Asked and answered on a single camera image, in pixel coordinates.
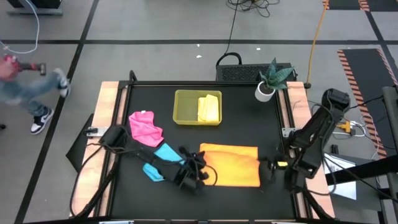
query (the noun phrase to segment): green plant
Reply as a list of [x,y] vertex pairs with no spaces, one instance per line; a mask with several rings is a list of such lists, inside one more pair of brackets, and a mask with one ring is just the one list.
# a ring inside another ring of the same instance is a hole
[[267,89],[283,90],[287,87],[282,82],[292,73],[294,68],[284,68],[276,72],[276,65],[276,58],[274,58],[265,75],[260,71],[261,81],[264,81]]

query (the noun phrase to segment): potted plant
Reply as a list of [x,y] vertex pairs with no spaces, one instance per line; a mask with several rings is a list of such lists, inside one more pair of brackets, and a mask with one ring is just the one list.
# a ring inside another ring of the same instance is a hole
[[275,93],[275,90],[283,90],[286,87],[282,82],[292,73],[294,68],[284,68],[276,71],[276,58],[269,65],[265,75],[260,71],[261,82],[258,84],[255,96],[261,102],[269,101]]

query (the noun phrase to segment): gray floor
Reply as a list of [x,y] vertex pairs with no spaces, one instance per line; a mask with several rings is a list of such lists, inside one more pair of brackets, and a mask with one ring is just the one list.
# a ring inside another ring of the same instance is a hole
[[[41,17],[40,39],[78,40],[83,31],[92,0],[65,0],[63,17]],[[11,7],[0,2],[2,39],[33,39],[35,20],[29,16],[8,16]],[[313,0],[281,0],[270,8],[271,17],[262,18],[257,12],[237,13],[233,39],[312,40],[322,12],[322,2]],[[398,12],[373,13],[383,37],[398,40]],[[233,10],[223,0],[100,0],[87,39],[92,40],[172,40],[228,39]],[[327,11],[320,31],[321,40],[377,40],[363,11]],[[31,45],[11,45],[16,50]],[[308,99],[320,101],[328,88],[347,91],[353,98],[336,51],[339,49],[379,48],[378,45],[317,45],[312,67],[313,87]],[[58,126],[39,181],[35,188],[25,222],[67,218],[68,202],[76,172],[65,154],[84,122],[93,112],[102,81],[123,80],[133,69],[139,80],[214,80],[215,63],[224,53],[225,44],[158,44],[158,45],[96,45],[83,47],[72,81],[73,92],[65,102]],[[244,63],[290,62],[306,79],[311,45],[231,45],[229,51],[239,52]],[[398,60],[398,45],[390,45],[392,56]],[[76,45],[39,45],[37,51],[20,56],[21,60],[46,62],[48,69],[70,68]],[[236,63],[226,58],[223,64]],[[24,72],[19,79],[28,83],[38,74]],[[56,92],[41,100],[53,108]],[[347,114],[359,121],[359,110]],[[31,117],[19,108],[1,106],[0,123],[8,128],[0,132],[0,217],[2,223],[15,220],[25,194],[45,132],[31,136]],[[374,146],[370,140],[352,138],[332,139],[342,154],[370,158]],[[373,211],[335,207],[343,220],[378,223]]]

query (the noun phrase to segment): white pot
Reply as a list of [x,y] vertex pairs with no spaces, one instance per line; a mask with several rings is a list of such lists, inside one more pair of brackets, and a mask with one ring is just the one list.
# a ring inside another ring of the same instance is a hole
[[262,92],[260,91],[260,85],[262,85],[263,83],[264,83],[264,81],[263,81],[263,82],[260,82],[260,83],[258,84],[258,86],[257,86],[257,88],[256,88],[256,92],[254,93],[254,95],[256,96],[257,100],[259,100],[259,101],[261,101],[261,102],[267,102],[267,101],[269,101],[269,100],[272,98],[272,96],[273,96],[274,93],[275,93],[275,90],[273,90],[272,93],[270,93],[270,94],[262,93]]

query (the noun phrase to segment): sneaker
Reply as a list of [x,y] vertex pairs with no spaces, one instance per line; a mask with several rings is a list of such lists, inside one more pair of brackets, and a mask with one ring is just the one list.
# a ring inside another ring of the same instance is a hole
[[60,95],[64,98],[66,98],[69,93],[70,93],[70,82],[69,79],[67,79],[67,76],[65,75],[65,73],[60,69],[60,68],[56,68],[54,69],[55,73],[58,73],[61,77],[60,80],[60,84],[58,86],[58,89],[60,90]]
[[47,122],[50,120],[52,115],[54,114],[54,111],[50,108],[46,108],[46,113],[42,116],[34,116],[33,117],[33,124],[32,128],[30,129],[30,133],[32,134],[39,134],[43,131],[45,128],[45,125]]

